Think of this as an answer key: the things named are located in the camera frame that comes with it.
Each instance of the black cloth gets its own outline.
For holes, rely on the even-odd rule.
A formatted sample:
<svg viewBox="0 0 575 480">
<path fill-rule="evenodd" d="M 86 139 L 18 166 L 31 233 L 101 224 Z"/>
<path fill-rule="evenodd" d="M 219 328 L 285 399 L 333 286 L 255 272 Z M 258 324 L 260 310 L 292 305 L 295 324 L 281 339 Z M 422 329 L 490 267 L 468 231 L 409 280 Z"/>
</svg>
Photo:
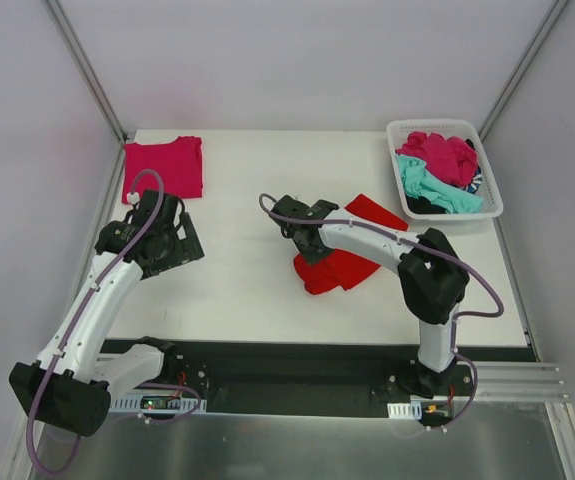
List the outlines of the black cloth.
<svg viewBox="0 0 575 480">
<path fill-rule="evenodd" d="M 420 215 L 443 215 L 447 213 L 443 207 L 433 205 L 425 197 L 414 198 L 405 195 L 405 198 L 407 199 L 407 206 L 414 213 Z"/>
</svg>

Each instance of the gray floor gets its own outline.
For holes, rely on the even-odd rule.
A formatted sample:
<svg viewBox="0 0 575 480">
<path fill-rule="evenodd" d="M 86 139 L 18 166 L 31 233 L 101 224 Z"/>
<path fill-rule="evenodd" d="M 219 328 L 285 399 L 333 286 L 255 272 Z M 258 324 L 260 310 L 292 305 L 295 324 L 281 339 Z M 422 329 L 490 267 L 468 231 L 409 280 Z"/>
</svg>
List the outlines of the gray floor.
<svg viewBox="0 0 575 480">
<path fill-rule="evenodd" d="M 49 432 L 53 468 L 71 445 Z M 33 480 L 42 478 L 33 474 Z M 446 434 L 415 422 L 196 415 L 126 419 L 84 439 L 62 479 L 564 479 L 541 405 L 474 404 Z"/>
</svg>

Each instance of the white wall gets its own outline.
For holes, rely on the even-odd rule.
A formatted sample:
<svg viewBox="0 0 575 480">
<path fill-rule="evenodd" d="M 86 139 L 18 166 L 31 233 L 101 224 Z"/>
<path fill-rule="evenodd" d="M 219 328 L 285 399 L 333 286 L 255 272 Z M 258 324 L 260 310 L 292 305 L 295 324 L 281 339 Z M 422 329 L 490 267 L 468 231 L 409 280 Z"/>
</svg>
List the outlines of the white wall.
<svg viewBox="0 0 575 480">
<path fill-rule="evenodd" d="M 117 144 L 39 1 L 0 0 L 0 463 L 7 383 L 60 324 Z"/>
<path fill-rule="evenodd" d="M 553 0 L 63 0 L 138 128 L 480 126 Z"/>
<path fill-rule="evenodd" d="M 575 406 L 575 2 L 486 142 L 512 263 L 544 359 Z"/>
</svg>

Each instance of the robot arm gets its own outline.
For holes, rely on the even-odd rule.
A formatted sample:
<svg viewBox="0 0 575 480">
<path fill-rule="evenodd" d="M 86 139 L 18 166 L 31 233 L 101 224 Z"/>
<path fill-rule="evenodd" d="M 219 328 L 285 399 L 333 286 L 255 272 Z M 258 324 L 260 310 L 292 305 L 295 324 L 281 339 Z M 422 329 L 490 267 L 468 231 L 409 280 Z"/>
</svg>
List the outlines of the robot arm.
<svg viewBox="0 0 575 480">
<path fill-rule="evenodd" d="M 283 236 L 294 241 L 309 263 L 316 263 L 339 248 L 397 274 L 405 304 L 420 321 L 420 348 L 415 372 L 401 379 L 399 384 L 409 393 L 423 397 L 431 397 L 437 389 L 449 384 L 450 373 L 456 363 L 452 345 L 456 327 L 454 315 L 464 298 L 469 275 L 445 259 L 394 240 L 404 238 L 455 257 L 451 245 L 440 231 L 430 228 L 420 235 L 401 232 L 355 218 L 325 200 L 309 207 L 290 196 L 276 202 L 270 216 L 272 214 Z M 290 223 L 283 220 L 285 217 L 311 223 Z M 351 225 L 353 220 L 394 235 L 389 238 L 377 231 L 354 227 Z"/>
<path fill-rule="evenodd" d="M 108 362 L 97 362 L 109 329 L 129 292 L 142 280 L 204 256 L 182 200 L 164 194 L 162 206 L 145 235 L 96 285 L 96 279 L 140 231 L 154 211 L 158 192 L 146 190 L 123 221 L 110 222 L 99 235 L 90 271 L 62 325 L 32 365 L 17 363 L 9 382 L 25 413 L 29 413 L 46 366 L 60 356 L 40 401 L 36 419 L 83 436 L 95 433 L 104 421 L 112 397 L 143 382 L 169 383 L 178 370 L 173 344 L 145 337 L 128 352 Z M 179 223 L 174 225 L 178 205 Z M 185 238 L 178 230 L 183 228 Z M 87 292 L 96 293 L 86 305 L 62 351 L 58 345 Z"/>
</svg>

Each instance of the red cloth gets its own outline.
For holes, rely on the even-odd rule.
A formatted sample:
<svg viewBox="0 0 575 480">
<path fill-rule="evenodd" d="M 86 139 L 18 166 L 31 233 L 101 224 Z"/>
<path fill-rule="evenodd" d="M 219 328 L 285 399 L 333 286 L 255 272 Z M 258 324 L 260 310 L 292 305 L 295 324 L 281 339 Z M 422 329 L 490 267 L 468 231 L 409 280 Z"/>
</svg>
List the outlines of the red cloth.
<svg viewBox="0 0 575 480">
<path fill-rule="evenodd" d="M 123 203 L 131 184 L 142 170 L 156 170 L 163 179 L 165 193 L 180 198 L 203 196 L 202 140 L 199 137 L 178 137 L 171 143 L 160 145 L 125 145 L 125 181 L 123 182 Z M 136 191 L 142 196 L 145 189 L 158 190 L 158 183 L 151 175 L 139 181 Z"/>
<path fill-rule="evenodd" d="M 427 162 L 427 171 L 438 180 L 455 187 L 471 183 L 478 168 L 476 151 L 458 137 L 447 140 L 442 135 L 413 132 L 407 143 L 396 153 L 420 158 Z"/>
<path fill-rule="evenodd" d="M 407 223 L 387 211 L 365 195 L 358 195 L 345 209 L 357 217 L 379 223 L 396 230 L 407 230 Z M 312 295 L 328 292 L 337 286 L 345 290 L 354 288 L 380 266 L 344 250 L 334 250 L 314 265 L 309 265 L 301 254 L 294 258 L 294 268 Z"/>
</svg>

